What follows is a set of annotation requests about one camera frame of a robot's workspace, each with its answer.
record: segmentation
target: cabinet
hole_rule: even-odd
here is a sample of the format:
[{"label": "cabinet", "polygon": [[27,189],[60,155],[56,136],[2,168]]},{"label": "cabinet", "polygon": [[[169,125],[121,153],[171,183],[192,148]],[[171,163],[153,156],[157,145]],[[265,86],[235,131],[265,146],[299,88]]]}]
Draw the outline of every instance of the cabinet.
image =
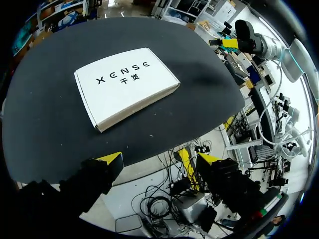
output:
[{"label": "cabinet", "polygon": [[213,17],[223,23],[228,21],[235,14],[235,12],[236,9],[229,1],[221,0],[216,6],[216,11],[213,14]]}]

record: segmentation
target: shelf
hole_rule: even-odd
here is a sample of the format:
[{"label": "shelf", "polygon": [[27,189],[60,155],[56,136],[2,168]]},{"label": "shelf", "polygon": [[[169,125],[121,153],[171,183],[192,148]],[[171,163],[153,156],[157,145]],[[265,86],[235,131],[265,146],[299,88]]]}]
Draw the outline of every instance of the shelf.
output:
[{"label": "shelf", "polygon": [[198,16],[195,16],[195,15],[189,13],[189,12],[176,9],[176,8],[174,8],[174,7],[172,7],[172,6],[169,6],[168,8],[169,8],[169,9],[172,9],[172,10],[175,10],[175,11],[179,11],[179,12],[185,13],[185,14],[187,14],[187,15],[189,15],[189,16],[192,16],[192,17],[198,17]]},{"label": "shelf", "polygon": [[208,5],[208,8],[211,9],[211,10],[213,10],[213,11],[216,11],[215,8],[212,7],[211,5]]},{"label": "shelf", "polygon": [[64,7],[62,9],[60,9],[59,11],[56,11],[54,13],[52,13],[50,16],[47,16],[45,19],[43,19],[42,21],[45,21],[47,19],[49,19],[50,17],[60,13],[60,12],[64,12],[65,10],[69,9],[69,8],[72,8],[72,7],[75,7],[75,6],[79,6],[79,5],[83,5],[83,2],[78,2],[78,3],[75,3],[75,4],[72,4],[70,6],[67,6],[67,7]]},{"label": "shelf", "polygon": [[33,18],[34,16],[36,16],[36,13],[35,14],[33,14],[31,17],[29,17],[25,22],[27,23],[28,21],[30,21],[31,20],[31,18]]},{"label": "shelf", "polygon": [[32,37],[32,34],[28,37],[28,39],[25,41],[22,47],[13,56],[16,56],[20,52],[20,50],[25,47],[25,45],[27,44],[27,42],[30,40],[31,37]]},{"label": "shelf", "polygon": [[59,2],[59,1],[61,1],[61,0],[55,0],[55,1],[50,2],[49,4],[43,6],[43,7],[41,8],[41,11],[44,10],[44,9],[46,9],[46,8],[48,8],[48,7],[50,7],[50,6],[52,6],[53,4],[55,4],[56,2]]}]

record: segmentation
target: storage box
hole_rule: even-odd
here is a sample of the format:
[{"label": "storage box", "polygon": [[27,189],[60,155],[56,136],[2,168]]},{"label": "storage box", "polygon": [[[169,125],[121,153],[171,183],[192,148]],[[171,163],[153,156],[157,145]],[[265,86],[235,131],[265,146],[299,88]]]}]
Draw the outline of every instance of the storage box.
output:
[{"label": "storage box", "polygon": [[95,61],[74,76],[92,125],[100,132],[173,93],[180,84],[148,48]]},{"label": "storage box", "polygon": [[194,23],[188,23],[188,24],[186,24],[186,26],[187,26],[189,29],[192,29],[193,31],[195,31],[196,25],[195,25]]},{"label": "storage box", "polygon": [[47,9],[43,10],[40,14],[40,20],[45,19],[46,17],[50,16],[54,13],[54,6],[48,7]]},{"label": "storage box", "polygon": [[62,6],[63,6],[63,4],[64,3],[60,3],[60,4],[56,5],[56,6],[54,6],[55,11],[60,11]]}]

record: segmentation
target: white cable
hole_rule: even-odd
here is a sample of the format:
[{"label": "white cable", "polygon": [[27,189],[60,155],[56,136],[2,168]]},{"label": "white cable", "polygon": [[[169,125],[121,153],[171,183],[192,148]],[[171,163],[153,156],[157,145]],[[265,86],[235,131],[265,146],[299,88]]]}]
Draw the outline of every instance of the white cable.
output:
[{"label": "white cable", "polygon": [[271,142],[269,140],[267,140],[263,133],[261,132],[261,119],[264,115],[264,113],[266,112],[268,106],[274,101],[276,95],[278,94],[279,90],[280,90],[280,87],[281,87],[281,84],[283,82],[283,70],[281,69],[279,63],[273,61],[276,65],[277,65],[277,68],[280,70],[280,82],[279,82],[279,86],[277,88],[277,91],[274,93],[274,96],[270,99],[270,101],[268,102],[268,104],[266,105],[266,107],[264,108],[264,110],[262,111],[261,115],[260,115],[260,118],[259,118],[259,124],[258,124],[258,131],[259,131],[259,134],[260,136],[263,138],[264,141],[266,141],[268,144],[271,144],[271,145],[280,145],[280,143],[274,143],[274,142]]}]

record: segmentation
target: black table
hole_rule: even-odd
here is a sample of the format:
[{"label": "black table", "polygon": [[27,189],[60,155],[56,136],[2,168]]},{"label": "black table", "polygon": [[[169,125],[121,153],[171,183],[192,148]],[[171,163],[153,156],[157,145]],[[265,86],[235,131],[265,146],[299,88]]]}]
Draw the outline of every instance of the black table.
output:
[{"label": "black table", "polygon": [[[142,47],[149,47],[181,85],[99,133],[73,73],[93,61]],[[21,61],[4,110],[4,155],[14,180],[57,183],[90,157],[121,151],[125,165],[152,157],[209,132],[243,106],[231,74],[187,27],[137,17],[85,22],[51,35]]]}]

